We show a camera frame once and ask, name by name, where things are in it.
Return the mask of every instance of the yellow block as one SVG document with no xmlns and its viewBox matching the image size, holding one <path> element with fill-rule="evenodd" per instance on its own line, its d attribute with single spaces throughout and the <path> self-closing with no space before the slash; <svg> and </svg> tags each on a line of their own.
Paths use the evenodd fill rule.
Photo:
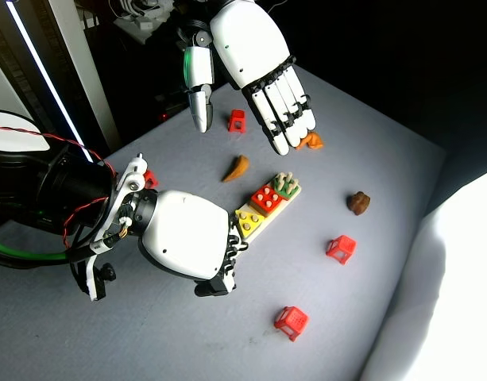
<svg viewBox="0 0 487 381">
<path fill-rule="evenodd" d="M 243 238 L 247 238 L 265 220 L 260 214 L 250 213 L 244 210 L 236 210 L 238 216 L 239 231 Z"/>
</svg>

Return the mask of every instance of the brown object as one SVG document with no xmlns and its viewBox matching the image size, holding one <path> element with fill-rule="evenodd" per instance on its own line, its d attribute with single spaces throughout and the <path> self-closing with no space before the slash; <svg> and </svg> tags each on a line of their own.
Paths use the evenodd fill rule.
<svg viewBox="0 0 487 381">
<path fill-rule="evenodd" d="M 233 169 L 229 172 L 229 174 L 224 177 L 222 180 L 224 183 L 227 183 L 228 181 L 237 179 L 238 177 L 242 176 L 247 169 L 249 169 L 250 166 L 250 160 L 248 157 L 240 155 L 236 161 L 234 161 L 233 164 Z"/>
<path fill-rule="evenodd" d="M 364 213 L 370 204 L 370 197 L 363 192 L 357 192 L 351 196 L 347 206 L 353 211 L 354 214 L 359 216 Z"/>
<path fill-rule="evenodd" d="M 301 149 L 305 145 L 308 145 L 309 148 L 312 149 L 321 149 L 324 147 L 323 139 L 319 136 L 318 133 L 308 133 L 300 142 L 296 149 Z"/>
</svg>

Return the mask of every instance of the miniature red chair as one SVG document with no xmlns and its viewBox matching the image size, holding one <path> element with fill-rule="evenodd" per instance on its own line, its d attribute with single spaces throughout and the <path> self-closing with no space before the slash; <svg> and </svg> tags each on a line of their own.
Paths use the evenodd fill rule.
<svg viewBox="0 0 487 381">
<path fill-rule="evenodd" d="M 299 308 L 284 307 L 273 325 L 288 335 L 290 341 L 294 341 L 303 332 L 307 323 L 308 316 Z"/>
<path fill-rule="evenodd" d="M 233 110 L 229 120 L 230 133 L 245 133 L 245 111 Z"/>
<path fill-rule="evenodd" d="M 326 255 L 335 258 L 341 264 L 346 264 L 353 255 L 356 248 L 356 241 L 348 236 L 340 236 L 328 244 Z"/>
</svg>

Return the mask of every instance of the red wire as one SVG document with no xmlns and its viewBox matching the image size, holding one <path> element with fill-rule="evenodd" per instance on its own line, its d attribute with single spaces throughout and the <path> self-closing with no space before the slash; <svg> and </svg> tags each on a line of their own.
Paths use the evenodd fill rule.
<svg viewBox="0 0 487 381">
<path fill-rule="evenodd" d="M 75 210 L 72 212 L 72 214 L 70 215 L 70 217 L 67 218 L 67 220 L 65 221 L 65 223 L 63 223 L 63 243 L 65 245 L 65 248 L 70 248 L 70 244 L 67 241 L 67 227 L 68 227 L 68 224 L 70 223 L 70 221 L 74 218 L 74 216 L 78 212 L 80 212 L 81 210 L 86 209 L 88 206 L 91 206 L 91 205 L 93 205 L 93 204 L 95 204 L 97 202 L 105 201 L 107 199 L 108 199 L 108 197 L 96 198 L 95 200 L 89 202 L 88 204 L 84 204 L 82 206 L 79 206 L 79 207 L 75 208 Z"/>
<path fill-rule="evenodd" d="M 36 135 L 36 136 L 40 136 L 40 137 L 48 137 L 49 139 L 56 139 L 56 140 L 64 141 L 64 142 L 67 142 L 69 144 L 76 145 L 77 147 L 86 149 L 90 154 L 92 154 L 94 157 L 96 157 L 99 161 L 103 162 L 104 165 L 110 169 L 110 172 L 112 173 L 113 177 L 116 177 L 116 172 L 114 171 L 114 168 L 112 168 L 112 166 L 109 163 L 107 163 L 104 159 L 102 159 L 102 157 L 100 157 L 100 155 L 97 152 L 93 151 L 92 149 L 84 147 L 82 144 L 76 142 L 75 140 L 65 139 L 64 137 L 58 137 L 57 135 L 54 135 L 52 133 L 38 133 L 36 131 L 29 131 L 27 129 L 14 129 L 12 127 L 1 127 L 1 126 L 0 126 L 0 129 L 3 131 L 14 131 L 16 133 L 29 133 L 30 135 Z"/>
</svg>

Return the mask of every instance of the robotic hand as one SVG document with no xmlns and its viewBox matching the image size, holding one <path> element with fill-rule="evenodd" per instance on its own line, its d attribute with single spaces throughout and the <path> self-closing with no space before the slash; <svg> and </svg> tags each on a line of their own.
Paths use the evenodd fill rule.
<svg viewBox="0 0 487 381">
<path fill-rule="evenodd" d="M 148 164 L 141 154 L 114 185 L 110 166 L 87 162 L 59 139 L 45 140 L 31 121 L 0 112 L 0 216 L 63 234 L 65 243 L 77 225 L 91 232 L 52 255 L 0 244 L 1 265 L 70 264 L 79 288 L 99 300 L 106 295 L 105 281 L 114 280 L 115 273 L 109 264 L 98 269 L 97 256 L 134 236 L 152 264 L 195 280 L 196 295 L 224 295 L 236 288 L 236 257 L 248 245 L 233 214 L 192 194 L 149 189 Z"/>
<path fill-rule="evenodd" d="M 292 64 L 284 36 L 272 18 L 253 0 L 226 2 L 199 30 L 184 55 L 184 77 L 196 128 L 211 126 L 211 84 L 215 47 L 233 86 L 242 90 L 270 143 L 281 155 L 297 147 L 315 127 L 310 98 Z"/>
</svg>

